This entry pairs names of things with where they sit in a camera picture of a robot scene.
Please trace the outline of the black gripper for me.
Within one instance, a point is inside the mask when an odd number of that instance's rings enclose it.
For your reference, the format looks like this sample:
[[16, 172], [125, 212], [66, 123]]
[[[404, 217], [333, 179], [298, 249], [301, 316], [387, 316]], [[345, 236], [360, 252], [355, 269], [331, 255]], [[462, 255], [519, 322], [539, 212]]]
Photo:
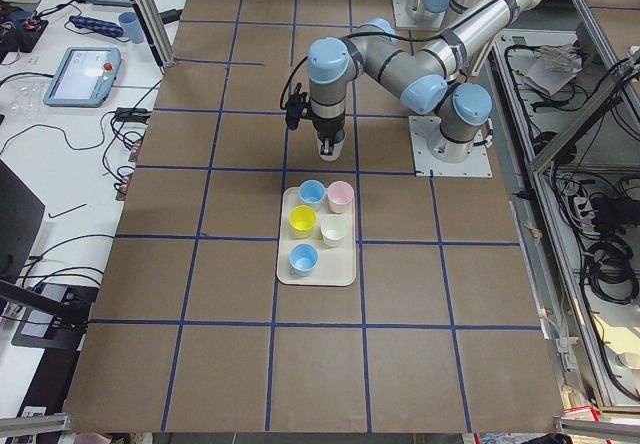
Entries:
[[334, 144], [332, 141], [333, 136], [341, 130], [344, 130], [345, 117], [338, 116], [331, 119], [314, 117], [312, 119], [312, 123], [316, 131], [316, 139], [317, 134], [320, 134], [323, 138], [320, 144], [320, 155], [332, 156], [334, 149]]

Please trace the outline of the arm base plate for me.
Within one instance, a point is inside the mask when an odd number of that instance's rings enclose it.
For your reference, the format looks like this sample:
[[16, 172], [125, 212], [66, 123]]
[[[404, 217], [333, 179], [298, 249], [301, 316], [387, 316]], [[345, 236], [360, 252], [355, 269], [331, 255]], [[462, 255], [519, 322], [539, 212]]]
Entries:
[[438, 30], [450, 0], [392, 0], [395, 26], [400, 30]]
[[415, 174], [423, 177], [491, 178], [485, 136], [480, 128], [472, 142], [454, 143], [441, 133], [437, 116], [410, 116], [409, 133]]

